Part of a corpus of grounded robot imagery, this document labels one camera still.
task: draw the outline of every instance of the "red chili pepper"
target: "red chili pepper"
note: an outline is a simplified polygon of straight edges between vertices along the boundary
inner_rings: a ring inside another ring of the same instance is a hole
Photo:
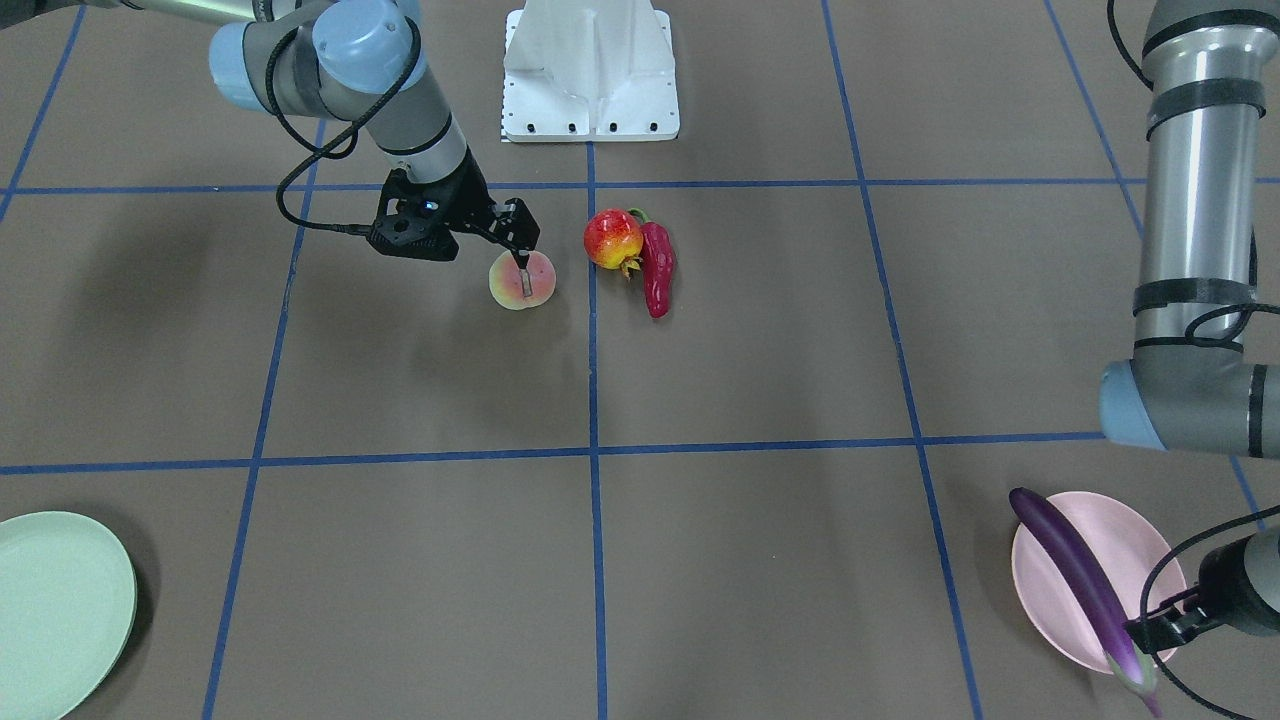
[[[671,247],[667,228],[649,219],[644,210],[627,210],[643,223],[640,232],[640,269],[644,272],[644,299],[649,316],[658,319],[671,310],[671,275],[676,272],[676,251]]]

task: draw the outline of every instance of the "tiled surface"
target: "tiled surface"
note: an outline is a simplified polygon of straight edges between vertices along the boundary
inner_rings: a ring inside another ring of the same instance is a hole
[[[241,186],[300,151],[218,97],[210,28],[83,12],[56,83],[77,12],[4,31],[0,519],[97,516],[159,578],[74,716],[1140,717],[1018,607],[1007,489],[1112,495],[1171,541],[1280,497],[1267,462],[1091,439],[1139,251],[1106,149],[1140,179],[1148,101],[1101,3],[659,3],[684,132],[594,149],[497,141],[516,5],[430,3],[424,37],[556,261],[518,314],[475,238],[433,265],[307,232],[291,266]],[[289,202],[367,222],[347,186],[384,176],[366,142]],[[577,250],[607,205],[671,228],[662,322]],[[1268,642],[1175,669],[1274,716]]]
[[[138,582],[138,632],[69,720],[198,717],[244,495],[241,470],[4,478],[4,518],[61,510],[106,525]]]

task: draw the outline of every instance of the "light blue joint cap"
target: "light blue joint cap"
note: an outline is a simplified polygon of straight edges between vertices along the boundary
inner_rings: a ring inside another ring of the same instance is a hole
[[[244,65],[247,27],[248,23],[232,23],[214,33],[214,41],[209,44],[209,73],[214,76],[214,85],[221,91],[223,97],[232,104],[246,110],[265,113],[266,108],[253,92],[253,83],[250,82],[248,68]]]
[[[416,6],[410,10],[410,17],[420,14]],[[404,70],[413,46],[404,13],[392,0],[342,0],[330,5],[316,18],[311,40],[320,67],[333,79],[367,95],[387,92]],[[404,88],[417,82],[424,72],[426,53],[419,53]]]
[[[1133,364],[1129,360],[1111,363],[1102,373],[1098,413],[1102,416],[1102,434],[1111,442],[1169,450],[1151,424],[1147,405],[1142,401],[1138,380],[1133,377]]]

